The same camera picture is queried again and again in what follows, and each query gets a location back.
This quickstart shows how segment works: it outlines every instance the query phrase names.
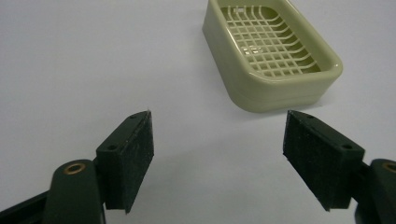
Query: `white background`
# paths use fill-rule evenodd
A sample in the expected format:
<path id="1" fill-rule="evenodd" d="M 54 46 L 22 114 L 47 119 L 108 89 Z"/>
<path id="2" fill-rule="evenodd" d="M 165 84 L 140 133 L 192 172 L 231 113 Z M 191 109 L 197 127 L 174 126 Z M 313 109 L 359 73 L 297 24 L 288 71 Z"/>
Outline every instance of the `white background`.
<path id="1" fill-rule="evenodd" d="M 294 107 L 396 159 L 396 1 L 293 0 L 344 63 L 320 101 Z M 206 0 L 0 2 L 0 210 L 47 190 L 150 109 L 155 157 L 116 223 L 354 223 L 325 212 L 282 155 L 287 109 L 230 100 L 202 33 Z"/>

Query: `beige soap dish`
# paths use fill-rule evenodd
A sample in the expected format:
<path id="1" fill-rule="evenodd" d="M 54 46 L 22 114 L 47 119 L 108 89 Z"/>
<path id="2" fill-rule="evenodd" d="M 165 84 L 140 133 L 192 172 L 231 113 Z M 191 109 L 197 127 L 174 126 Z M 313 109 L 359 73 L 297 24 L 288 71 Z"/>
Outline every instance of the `beige soap dish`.
<path id="1" fill-rule="evenodd" d="M 343 70 L 288 0 L 209 0 L 203 31 L 227 92 L 247 111 L 313 104 Z"/>

